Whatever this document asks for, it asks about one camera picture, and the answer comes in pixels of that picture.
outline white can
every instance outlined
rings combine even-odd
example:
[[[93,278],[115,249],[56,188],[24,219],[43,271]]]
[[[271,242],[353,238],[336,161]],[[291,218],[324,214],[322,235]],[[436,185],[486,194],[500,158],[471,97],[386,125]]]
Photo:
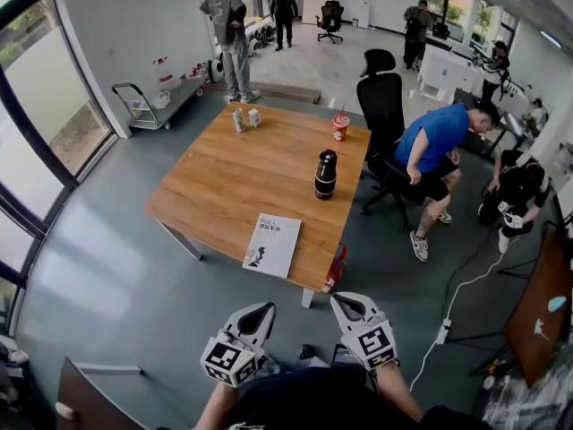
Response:
[[[251,127],[259,127],[261,125],[261,115],[259,115],[259,110],[253,108],[249,112],[249,118],[251,119]]]
[[[233,121],[235,121],[235,129],[238,133],[244,132],[243,110],[238,108],[233,112]]]

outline red bag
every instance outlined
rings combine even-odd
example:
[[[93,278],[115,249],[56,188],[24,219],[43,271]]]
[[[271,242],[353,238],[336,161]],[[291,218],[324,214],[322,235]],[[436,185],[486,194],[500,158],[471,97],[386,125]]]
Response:
[[[329,274],[326,276],[326,281],[322,287],[323,293],[330,293],[330,291],[332,291],[334,286],[342,277],[342,272],[344,272],[344,269],[346,268],[346,262],[344,261],[347,252],[346,246],[341,242],[338,244],[338,249],[340,250],[340,254],[338,256],[335,255],[332,260]]]

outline wooden step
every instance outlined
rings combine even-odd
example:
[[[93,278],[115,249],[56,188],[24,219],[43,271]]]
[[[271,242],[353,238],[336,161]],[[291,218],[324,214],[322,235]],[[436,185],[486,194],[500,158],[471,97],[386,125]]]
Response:
[[[285,84],[274,84],[270,82],[251,82],[251,88],[259,90],[263,96],[276,97],[278,99],[298,100],[309,104],[318,104],[321,99],[319,90],[299,88],[298,86],[286,86]],[[224,81],[210,83],[210,90],[227,90]]]

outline black bottle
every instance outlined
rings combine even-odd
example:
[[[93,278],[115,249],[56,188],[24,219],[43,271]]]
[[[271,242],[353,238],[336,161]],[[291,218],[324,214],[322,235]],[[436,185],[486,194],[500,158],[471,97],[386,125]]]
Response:
[[[327,200],[332,197],[337,183],[337,153],[326,150],[321,153],[319,166],[314,178],[314,193],[316,197]]]

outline white book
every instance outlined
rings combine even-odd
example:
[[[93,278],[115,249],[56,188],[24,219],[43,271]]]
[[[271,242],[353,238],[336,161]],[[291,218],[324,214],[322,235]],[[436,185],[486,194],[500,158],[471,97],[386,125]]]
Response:
[[[299,219],[261,213],[252,232],[243,267],[286,279],[300,228]]]

